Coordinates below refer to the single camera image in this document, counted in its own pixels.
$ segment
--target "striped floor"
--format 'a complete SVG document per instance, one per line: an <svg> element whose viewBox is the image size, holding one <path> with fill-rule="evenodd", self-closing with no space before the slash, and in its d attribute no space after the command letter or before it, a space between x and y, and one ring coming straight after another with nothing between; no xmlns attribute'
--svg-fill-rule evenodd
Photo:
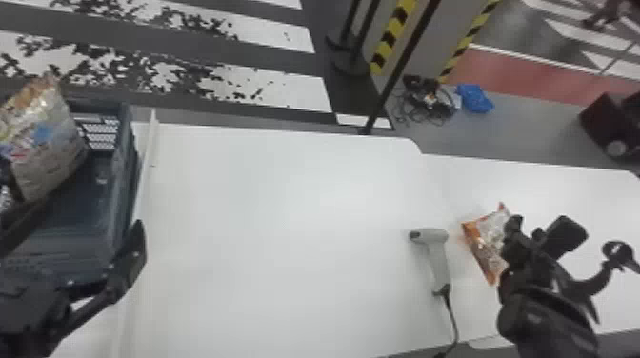
<svg viewBox="0 0 640 358"><path fill-rule="evenodd" d="M640 10L585 29L580 20L597 10L591 0L503 0L449 82L582 106L604 91L639 91Z"/></svg>
<svg viewBox="0 0 640 358"><path fill-rule="evenodd" d="M0 77L20 83L53 70L76 93L92 88L147 106L349 126L366 120L377 92L370 79L330 69L326 29L308 23L309 11L322 14L318 7L210 3L0 1ZM377 126L391 128L386 119Z"/></svg>

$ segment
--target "orange snack bag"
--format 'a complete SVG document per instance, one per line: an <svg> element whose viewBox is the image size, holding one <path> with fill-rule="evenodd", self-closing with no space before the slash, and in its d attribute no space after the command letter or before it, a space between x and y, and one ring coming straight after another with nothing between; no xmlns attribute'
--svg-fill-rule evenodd
<svg viewBox="0 0 640 358"><path fill-rule="evenodd" d="M490 285L498 282L500 274L508 266L500 257L500 249L503 245L504 226L510 217L507 207L500 203L498 211L462 224L471 253Z"/></svg>

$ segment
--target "snack bag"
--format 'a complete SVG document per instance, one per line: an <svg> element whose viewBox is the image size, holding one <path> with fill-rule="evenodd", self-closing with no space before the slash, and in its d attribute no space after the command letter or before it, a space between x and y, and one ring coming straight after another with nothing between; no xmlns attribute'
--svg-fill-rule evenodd
<svg viewBox="0 0 640 358"><path fill-rule="evenodd" d="M504 245L504 227L511 217L504 204L498 211L462 224L467 244L490 285L495 285L508 264L500 257Z"/></svg>
<svg viewBox="0 0 640 358"><path fill-rule="evenodd" d="M0 155L27 202L46 196L87 157L55 76L32 80L0 108Z"/></svg>

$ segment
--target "handheld barcode scanner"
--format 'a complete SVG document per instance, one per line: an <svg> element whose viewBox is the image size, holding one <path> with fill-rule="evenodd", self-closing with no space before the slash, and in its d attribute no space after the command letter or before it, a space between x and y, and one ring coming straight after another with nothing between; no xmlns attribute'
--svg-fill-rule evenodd
<svg viewBox="0 0 640 358"><path fill-rule="evenodd" d="M451 290L451 279L445 253L445 243L449 234L442 229L423 228L415 229L409 233L409 238L416 244L427 246L429 250L429 262L433 271L433 294L441 295Z"/></svg>

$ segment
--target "cable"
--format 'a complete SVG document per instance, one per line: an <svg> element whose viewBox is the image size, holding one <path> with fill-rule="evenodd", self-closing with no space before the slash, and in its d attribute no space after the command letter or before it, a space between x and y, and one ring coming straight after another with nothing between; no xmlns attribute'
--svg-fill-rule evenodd
<svg viewBox="0 0 640 358"><path fill-rule="evenodd" d="M451 319L451 325L453 326L453 343L447 348L445 351L441 351L433 356L433 358L445 358L447 357L458 345L458 341L460 340L460 332L458 331L458 324L455 322L455 317L453 316L453 308L451 307L451 286L445 286L442 291L438 293L445 300L445 306L447 306L447 310L449 311L449 318Z"/></svg>
<svg viewBox="0 0 640 358"><path fill-rule="evenodd" d="M436 99L432 106L429 106L423 100L430 93ZM435 92L416 89L395 89L391 96L396 99L391 109L391 117L397 123L405 124L407 127L410 125L410 121L413 123L427 122L436 127L442 127L455 113L453 98L442 88L437 89Z"/></svg>

